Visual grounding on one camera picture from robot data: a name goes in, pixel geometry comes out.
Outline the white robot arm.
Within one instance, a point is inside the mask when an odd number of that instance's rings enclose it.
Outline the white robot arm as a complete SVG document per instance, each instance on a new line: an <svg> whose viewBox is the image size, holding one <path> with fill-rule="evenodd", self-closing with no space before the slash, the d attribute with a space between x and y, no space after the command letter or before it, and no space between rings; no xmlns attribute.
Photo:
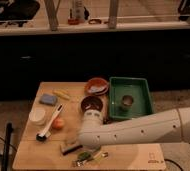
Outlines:
<svg viewBox="0 0 190 171"><path fill-rule="evenodd" d="M102 113L90 109L84 112L78 142L91 149L121 144L190 143L190 107L111 124L104 124Z"/></svg>

